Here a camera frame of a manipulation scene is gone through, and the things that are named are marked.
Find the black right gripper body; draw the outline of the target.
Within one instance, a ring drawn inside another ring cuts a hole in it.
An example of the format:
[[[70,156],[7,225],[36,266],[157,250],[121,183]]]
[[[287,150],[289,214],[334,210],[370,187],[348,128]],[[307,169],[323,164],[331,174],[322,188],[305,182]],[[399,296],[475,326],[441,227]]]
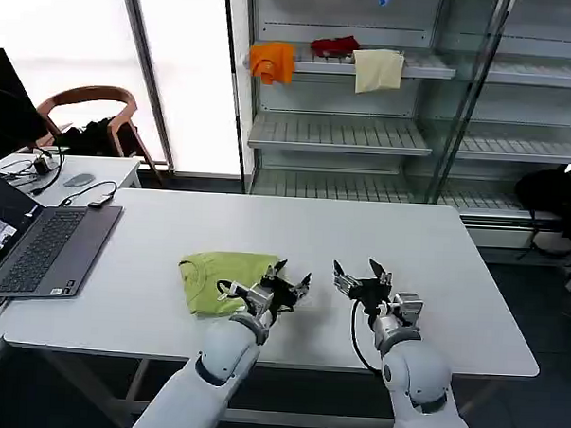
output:
[[[377,317],[386,309],[392,289],[392,277],[357,279],[351,297],[364,306],[365,314]]]

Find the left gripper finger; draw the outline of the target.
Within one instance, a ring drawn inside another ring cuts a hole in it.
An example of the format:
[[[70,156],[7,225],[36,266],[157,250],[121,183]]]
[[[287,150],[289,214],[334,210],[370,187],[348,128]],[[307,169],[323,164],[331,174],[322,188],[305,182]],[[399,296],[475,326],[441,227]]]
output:
[[[309,292],[312,274],[308,273],[298,284],[293,287],[293,295],[297,301],[303,299]]]
[[[287,260],[280,260],[275,264],[269,264],[264,276],[261,279],[262,285],[279,285],[282,282],[282,277],[279,275],[287,263]]]

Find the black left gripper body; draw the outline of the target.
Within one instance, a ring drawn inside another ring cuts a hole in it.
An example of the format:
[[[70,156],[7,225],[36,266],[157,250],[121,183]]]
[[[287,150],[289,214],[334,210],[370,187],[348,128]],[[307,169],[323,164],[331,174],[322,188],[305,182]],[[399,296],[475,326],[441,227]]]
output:
[[[260,286],[271,292],[269,311],[272,314],[292,312],[300,298],[302,298],[302,284],[289,283],[278,276],[264,276]]]

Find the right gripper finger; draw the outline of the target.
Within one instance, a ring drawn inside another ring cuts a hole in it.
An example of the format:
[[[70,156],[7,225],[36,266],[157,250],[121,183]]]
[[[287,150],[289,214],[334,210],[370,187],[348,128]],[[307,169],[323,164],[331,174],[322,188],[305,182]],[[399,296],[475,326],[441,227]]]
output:
[[[346,274],[337,260],[333,262],[333,274],[333,284],[338,292],[345,296],[352,296],[352,291],[358,287],[358,280]]]
[[[368,281],[370,286],[382,286],[390,288],[392,286],[391,272],[387,272],[384,267],[374,259],[369,259],[369,266],[374,274],[374,277]]]

